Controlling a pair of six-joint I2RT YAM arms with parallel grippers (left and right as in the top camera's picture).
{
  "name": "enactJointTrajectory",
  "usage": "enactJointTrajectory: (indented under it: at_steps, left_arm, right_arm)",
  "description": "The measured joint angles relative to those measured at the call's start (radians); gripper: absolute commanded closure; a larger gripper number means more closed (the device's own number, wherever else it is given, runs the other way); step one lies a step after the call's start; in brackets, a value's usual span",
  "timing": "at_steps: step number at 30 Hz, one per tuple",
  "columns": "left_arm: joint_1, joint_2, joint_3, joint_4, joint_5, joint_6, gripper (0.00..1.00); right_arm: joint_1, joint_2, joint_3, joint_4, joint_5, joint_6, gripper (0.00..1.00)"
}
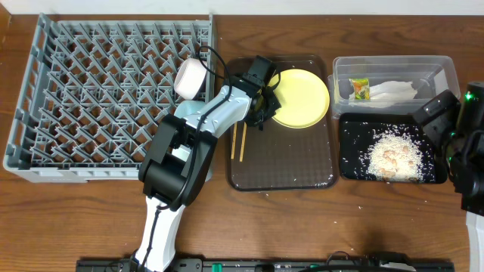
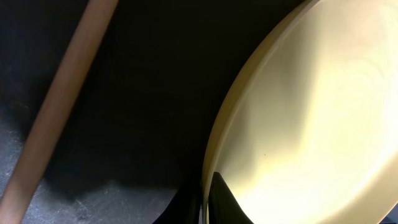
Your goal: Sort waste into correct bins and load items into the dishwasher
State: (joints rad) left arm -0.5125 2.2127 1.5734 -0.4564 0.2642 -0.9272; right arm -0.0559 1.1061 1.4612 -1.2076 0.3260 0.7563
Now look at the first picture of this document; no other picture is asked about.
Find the yellow green snack wrapper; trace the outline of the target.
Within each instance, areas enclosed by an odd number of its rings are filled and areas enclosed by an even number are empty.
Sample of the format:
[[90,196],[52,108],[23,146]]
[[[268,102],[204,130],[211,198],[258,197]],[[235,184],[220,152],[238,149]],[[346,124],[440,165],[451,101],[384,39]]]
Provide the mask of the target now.
[[349,79],[350,85],[353,89],[352,97],[356,100],[369,100],[370,99],[370,84],[369,79]]

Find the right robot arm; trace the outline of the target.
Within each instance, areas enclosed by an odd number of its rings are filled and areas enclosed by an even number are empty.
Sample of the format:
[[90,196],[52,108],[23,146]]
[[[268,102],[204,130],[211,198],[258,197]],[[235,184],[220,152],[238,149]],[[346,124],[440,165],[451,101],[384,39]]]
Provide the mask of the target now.
[[483,83],[469,82],[463,101],[445,90],[412,118],[432,142],[437,162],[462,196],[470,270],[483,272]]

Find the yellow plate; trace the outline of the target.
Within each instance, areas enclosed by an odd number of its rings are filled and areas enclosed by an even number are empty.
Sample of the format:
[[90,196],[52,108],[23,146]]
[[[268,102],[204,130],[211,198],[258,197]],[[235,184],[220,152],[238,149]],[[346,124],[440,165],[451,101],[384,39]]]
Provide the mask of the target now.
[[322,79],[307,70],[290,69],[271,78],[281,107],[272,117],[288,128],[308,128],[321,121],[330,106],[327,86]]

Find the blue bowl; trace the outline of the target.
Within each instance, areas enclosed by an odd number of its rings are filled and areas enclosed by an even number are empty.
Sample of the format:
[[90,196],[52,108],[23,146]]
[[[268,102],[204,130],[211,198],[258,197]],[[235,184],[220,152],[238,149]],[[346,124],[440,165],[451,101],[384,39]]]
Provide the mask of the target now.
[[204,106],[205,106],[205,103],[203,101],[184,100],[176,107],[174,116],[178,118],[183,118],[185,116],[189,116],[193,113],[196,113],[198,110],[201,110]]

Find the white pink bowl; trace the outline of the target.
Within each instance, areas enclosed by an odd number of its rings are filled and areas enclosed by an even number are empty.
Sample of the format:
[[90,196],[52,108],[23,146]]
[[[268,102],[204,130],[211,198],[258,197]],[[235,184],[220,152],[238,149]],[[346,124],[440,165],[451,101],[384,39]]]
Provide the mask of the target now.
[[183,61],[174,81],[175,93],[184,100],[193,100],[205,81],[206,61],[188,58]]

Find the white paper napkin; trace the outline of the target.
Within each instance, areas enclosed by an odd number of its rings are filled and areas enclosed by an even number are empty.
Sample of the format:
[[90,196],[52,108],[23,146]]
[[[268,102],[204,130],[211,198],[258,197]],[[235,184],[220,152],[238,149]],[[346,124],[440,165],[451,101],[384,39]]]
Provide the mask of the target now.
[[412,87],[412,82],[387,81],[370,88],[371,100],[412,100],[417,95],[417,91]]

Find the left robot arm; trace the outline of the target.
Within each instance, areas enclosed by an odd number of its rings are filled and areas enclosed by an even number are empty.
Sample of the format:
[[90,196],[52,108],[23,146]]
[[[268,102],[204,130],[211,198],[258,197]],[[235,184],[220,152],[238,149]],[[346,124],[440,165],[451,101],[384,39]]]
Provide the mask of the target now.
[[208,178],[218,139],[246,121],[259,126],[281,104],[280,76],[244,73],[224,81],[218,95],[186,116],[165,116],[138,171],[147,217],[132,271],[164,271],[175,256],[175,237],[184,209]]

